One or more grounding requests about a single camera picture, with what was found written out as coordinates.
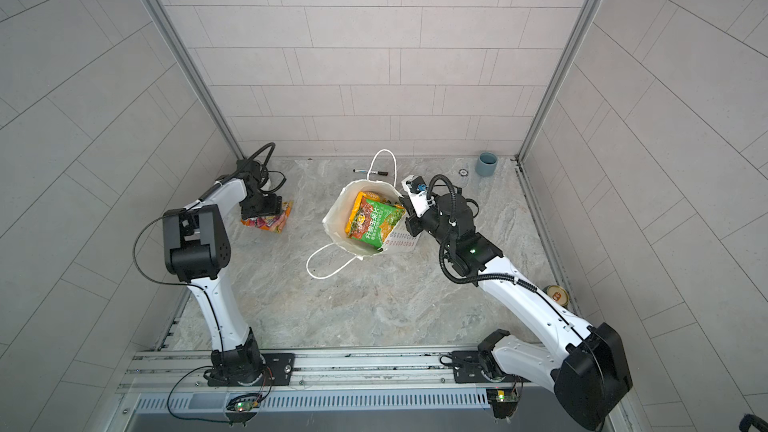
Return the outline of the white printed paper bag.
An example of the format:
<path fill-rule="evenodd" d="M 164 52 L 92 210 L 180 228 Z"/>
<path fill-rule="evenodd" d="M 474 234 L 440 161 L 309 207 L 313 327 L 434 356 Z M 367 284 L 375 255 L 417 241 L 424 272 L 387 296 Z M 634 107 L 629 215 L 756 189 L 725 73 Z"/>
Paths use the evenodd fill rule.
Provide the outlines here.
<path fill-rule="evenodd" d="M 374 165 L 382 154 L 392 159 L 391 178 L 386 181 L 375 180 L 373 171 L 368 168 L 365 178 L 352 181 L 341 190 L 323 218 L 323 229 L 331 242 L 307 258 L 305 271 L 312 279 L 329 279 L 355 261 L 408 253 L 415 249 L 418 239 L 406 230 L 406 211 L 401 204 L 403 196 L 396 189 L 398 163 L 395 154 L 388 149 L 381 149 L 373 156 L 370 164 Z M 349 259 L 336 270 L 320 275 L 311 266 L 311 262 L 329 248 L 344 251 Z"/>

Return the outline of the pink orange candy bag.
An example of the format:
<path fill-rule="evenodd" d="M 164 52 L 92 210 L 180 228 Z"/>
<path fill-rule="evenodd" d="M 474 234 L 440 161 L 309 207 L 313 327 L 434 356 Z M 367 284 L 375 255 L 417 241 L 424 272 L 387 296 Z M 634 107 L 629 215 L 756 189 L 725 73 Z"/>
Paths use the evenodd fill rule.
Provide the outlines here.
<path fill-rule="evenodd" d="M 282 204 L 280 213 L 277 215 L 244 219 L 241 220 L 241 223 L 246 227 L 261 229 L 274 233 L 281 233 L 288 221 L 288 218 L 290 217 L 292 207 L 292 201 L 284 202 Z"/>

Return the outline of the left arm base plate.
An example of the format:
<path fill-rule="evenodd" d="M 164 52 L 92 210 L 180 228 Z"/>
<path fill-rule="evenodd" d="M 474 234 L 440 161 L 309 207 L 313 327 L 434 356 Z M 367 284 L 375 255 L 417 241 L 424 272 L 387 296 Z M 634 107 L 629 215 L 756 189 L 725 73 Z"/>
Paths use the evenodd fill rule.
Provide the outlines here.
<path fill-rule="evenodd" d="M 211 387 L 287 386 L 290 383 L 296 356 L 292 353 L 266 353 L 256 359 L 225 360 L 204 371 Z"/>

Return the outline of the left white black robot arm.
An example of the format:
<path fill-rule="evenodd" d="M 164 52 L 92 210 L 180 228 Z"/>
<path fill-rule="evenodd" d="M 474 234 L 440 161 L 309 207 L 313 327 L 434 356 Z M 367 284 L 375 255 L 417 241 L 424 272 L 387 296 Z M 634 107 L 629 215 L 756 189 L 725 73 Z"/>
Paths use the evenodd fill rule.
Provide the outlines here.
<path fill-rule="evenodd" d="M 223 217 L 239 209 L 248 218 L 279 211 L 282 198 L 270 171 L 254 159 L 218 178 L 196 201 L 162 216 L 165 266 L 195 297 L 211 337 L 210 386 L 250 386 L 266 365 L 253 331 L 236 304 L 227 266 L 232 249 Z"/>

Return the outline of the green chip snack bag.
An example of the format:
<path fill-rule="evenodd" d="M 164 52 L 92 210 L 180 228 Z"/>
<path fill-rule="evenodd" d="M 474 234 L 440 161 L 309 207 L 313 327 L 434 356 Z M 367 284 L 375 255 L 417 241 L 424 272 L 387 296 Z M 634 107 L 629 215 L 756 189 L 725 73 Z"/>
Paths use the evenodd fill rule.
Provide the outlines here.
<path fill-rule="evenodd" d="M 345 233 L 348 238 L 381 249 L 404 214 L 402 205 L 394 204 L 379 194 L 361 191 L 355 197 Z"/>

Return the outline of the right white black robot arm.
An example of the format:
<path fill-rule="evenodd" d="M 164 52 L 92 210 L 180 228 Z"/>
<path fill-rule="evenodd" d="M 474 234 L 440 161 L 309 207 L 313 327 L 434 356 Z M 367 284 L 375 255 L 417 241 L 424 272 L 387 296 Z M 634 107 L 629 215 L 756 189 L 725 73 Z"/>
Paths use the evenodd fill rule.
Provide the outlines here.
<path fill-rule="evenodd" d="M 447 191 L 438 194 L 420 176 L 403 180 L 407 231 L 433 237 L 447 279 L 488 293 L 539 340 L 529 344 L 493 332 L 478 347 L 484 375 L 491 381 L 517 376 L 543 387 L 581 427 L 598 430 L 633 387 L 619 333 L 606 323 L 592 325 L 530 282 L 476 230 L 471 200 L 450 181 L 442 184 Z"/>

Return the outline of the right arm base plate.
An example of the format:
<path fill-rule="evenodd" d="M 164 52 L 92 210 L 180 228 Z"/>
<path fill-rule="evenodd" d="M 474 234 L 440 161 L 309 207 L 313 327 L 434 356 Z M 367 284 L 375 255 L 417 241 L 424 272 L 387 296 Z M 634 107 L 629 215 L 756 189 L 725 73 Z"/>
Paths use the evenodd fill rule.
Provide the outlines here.
<path fill-rule="evenodd" d="M 502 372 L 488 352 L 452 351 L 442 355 L 439 362 L 452 370 L 457 384 L 525 384 L 527 382 L 525 378 Z"/>

